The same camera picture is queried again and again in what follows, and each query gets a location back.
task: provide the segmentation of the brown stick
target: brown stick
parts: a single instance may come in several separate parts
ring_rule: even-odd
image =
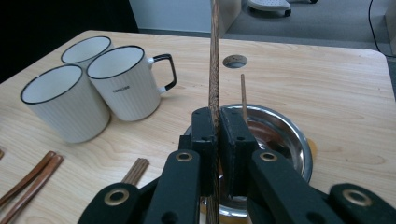
[[[212,0],[212,30],[210,38],[209,109],[219,136],[219,0]],[[219,223],[219,155],[213,164],[214,193],[207,198],[206,223]]]
[[[242,89],[242,115],[246,124],[248,124],[248,108],[247,108],[247,89],[245,87],[245,75],[241,75],[241,89]]]
[[[52,157],[56,155],[55,152],[49,151],[43,159],[33,168],[29,174],[27,174],[17,185],[14,186],[11,190],[9,190],[1,199],[0,199],[0,207],[6,203],[10,198],[19,194],[26,186],[28,186],[32,180],[46,167],[46,165],[50,162]]]
[[[15,205],[9,210],[0,224],[7,224],[20,210],[23,209],[26,204],[28,204],[35,195],[41,190],[41,188],[47,183],[52,174],[56,171],[58,166],[63,161],[63,157],[60,155],[53,156],[48,165],[44,168],[43,172],[38,176],[35,183],[30,187],[26,193],[20,198],[20,200],[15,203]]]
[[[122,183],[128,183],[132,185],[137,185],[143,173],[145,173],[146,169],[149,167],[149,161],[146,159],[138,158],[131,169],[128,171],[128,174],[122,179]]]

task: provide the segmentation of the metal bowl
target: metal bowl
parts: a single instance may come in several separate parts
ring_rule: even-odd
[[[225,105],[242,114],[242,106]],[[312,174],[312,155],[308,141],[298,127],[282,114],[261,105],[247,105],[247,125],[256,137],[260,149],[271,148],[281,153],[309,182]],[[191,127],[185,134],[191,133]],[[246,198],[232,197],[221,190],[223,183],[220,177],[220,214],[227,218],[245,218],[248,216]]]

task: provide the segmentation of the gray floor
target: gray floor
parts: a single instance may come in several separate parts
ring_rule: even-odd
[[[374,1],[371,22],[382,53],[391,55],[385,13],[392,0]],[[291,15],[283,11],[250,10],[248,0],[222,38],[277,43],[317,45],[354,49],[373,49],[375,42],[368,20],[370,0],[309,0],[289,1]],[[141,33],[210,37],[205,33],[141,30]],[[388,58],[393,89],[396,90],[396,60]]]

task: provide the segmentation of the light wood tabletop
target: light wood tabletop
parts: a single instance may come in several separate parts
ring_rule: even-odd
[[[87,37],[106,35],[115,47],[137,45],[147,56],[170,53],[177,85],[162,95],[146,119],[126,122],[114,115],[106,129],[80,144],[64,142],[20,100],[34,77],[62,65],[61,54]],[[18,223],[76,223],[93,196],[120,182],[138,158],[149,160],[139,188],[160,176],[169,153],[208,104],[209,38],[88,31],[0,85],[0,196],[16,185],[50,150],[64,162],[20,213]],[[396,104],[386,58],[368,49],[220,40],[220,61],[243,55],[241,68],[219,69],[220,105],[247,103],[291,119],[316,144],[310,185],[326,193],[353,183],[396,206]],[[169,63],[153,65],[157,84],[170,82]],[[4,206],[0,219],[10,204]]]

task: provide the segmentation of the white device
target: white device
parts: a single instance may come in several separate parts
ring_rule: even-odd
[[[315,4],[318,0],[310,0],[312,4]],[[291,8],[290,4],[286,0],[248,0],[247,5],[250,8],[257,9],[260,11],[285,11],[285,17],[290,16]]]

